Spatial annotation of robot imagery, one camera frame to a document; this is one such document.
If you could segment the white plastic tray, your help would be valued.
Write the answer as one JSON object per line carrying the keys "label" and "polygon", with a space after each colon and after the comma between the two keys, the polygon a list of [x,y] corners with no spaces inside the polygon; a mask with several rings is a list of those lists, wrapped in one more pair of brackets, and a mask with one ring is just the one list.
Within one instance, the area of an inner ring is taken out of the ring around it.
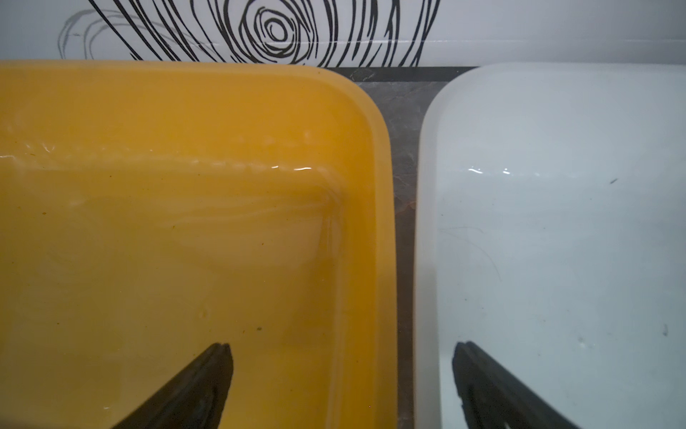
{"label": "white plastic tray", "polygon": [[463,428],[472,341],[583,428],[685,425],[685,70],[497,64],[419,146],[414,424]]}

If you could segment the yellow plastic tray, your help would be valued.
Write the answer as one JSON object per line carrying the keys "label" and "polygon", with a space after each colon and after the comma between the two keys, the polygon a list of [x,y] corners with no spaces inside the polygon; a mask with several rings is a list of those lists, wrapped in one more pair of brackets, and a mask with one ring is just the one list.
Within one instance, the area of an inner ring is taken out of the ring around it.
{"label": "yellow plastic tray", "polygon": [[395,427],[393,199],[332,71],[2,62],[2,427]]}

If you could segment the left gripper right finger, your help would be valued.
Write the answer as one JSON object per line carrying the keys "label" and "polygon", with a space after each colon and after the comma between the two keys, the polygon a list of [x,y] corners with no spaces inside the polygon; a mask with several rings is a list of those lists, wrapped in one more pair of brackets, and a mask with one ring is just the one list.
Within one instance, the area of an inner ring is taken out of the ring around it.
{"label": "left gripper right finger", "polygon": [[577,427],[472,341],[457,343],[452,369],[470,429]]}

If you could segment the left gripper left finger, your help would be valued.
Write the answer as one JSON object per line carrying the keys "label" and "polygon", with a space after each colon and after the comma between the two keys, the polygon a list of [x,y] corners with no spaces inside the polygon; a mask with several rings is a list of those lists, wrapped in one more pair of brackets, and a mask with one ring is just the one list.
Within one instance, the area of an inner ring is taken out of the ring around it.
{"label": "left gripper left finger", "polygon": [[233,370],[230,345],[214,343],[114,428],[217,428]]}

